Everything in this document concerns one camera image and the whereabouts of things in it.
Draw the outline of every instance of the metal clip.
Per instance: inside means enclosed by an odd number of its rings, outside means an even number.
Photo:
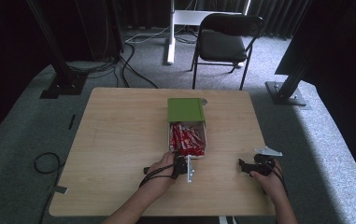
[[[263,149],[254,149],[257,153],[265,156],[282,156],[282,152],[275,151],[272,148],[265,147]]]

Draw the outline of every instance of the stand base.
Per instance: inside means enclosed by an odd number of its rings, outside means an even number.
[[[40,99],[57,99],[59,95],[80,95],[84,88],[85,81],[87,80],[87,76],[88,74],[80,73],[73,80],[72,84],[60,85],[57,75],[50,84],[49,89],[41,93]]]
[[[273,99],[275,105],[307,105],[306,101],[304,100],[302,94],[298,89],[296,89],[293,95],[288,99],[282,99],[279,97],[278,92],[280,87],[283,85],[283,82],[273,82],[267,81],[265,82],[265,86],[268,89],[268,92]]]

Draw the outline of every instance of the chair seat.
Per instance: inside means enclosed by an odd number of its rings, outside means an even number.
[[[242,63],[247,59],[241,36],[206,31],[201,38],[199,56],[205,61]]]

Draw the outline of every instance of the wooden table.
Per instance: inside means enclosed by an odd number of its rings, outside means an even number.
[[[85,109],[55,193],[53,216],[107,216],[138,188],[143,168],[168,150],[167,98],[205,98],[206,155],[192,161],[192,183],[182,175],[144,216],[273,216],[262,188],[240,171],[264,141],[249,94],[96,88]]]

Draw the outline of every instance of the hand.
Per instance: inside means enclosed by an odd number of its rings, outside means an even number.
[[[167,152],[163,155],[160,161],[157,161],[151,165],[151,167],[148,170],[148,174],[159,168],[163,168],[167,165],[171,165],[174,163],[174,161],[175,161],[175,155],[172,152]],[[174,171],[174,167],[171,167],[161,171],[159,174],[155,176],[171,175],[173,171]],[[149,180],[146,184],[144,184],[140,188],[145,190],[149,195],[152,195],[157,199],[161,197],[163,194],[165,194],[166,191],[169,189],[169,187],[174,183],[175,180],[169,177],[155,177]]]
[[[282,176],[282,170],[280,168],[279,162],[274,160],[276,163],[276,167],[274,171],[276,171],[280,176]],[[275,200],[280,199],[280,197],[287,197],[285,189],[282,185],[282,182],[277,177],[274,172],[271,172],[270,175],[264,176],[255,171],[250,172],[250,174],[262,185],[265,192],[270,196],[273,203]]]

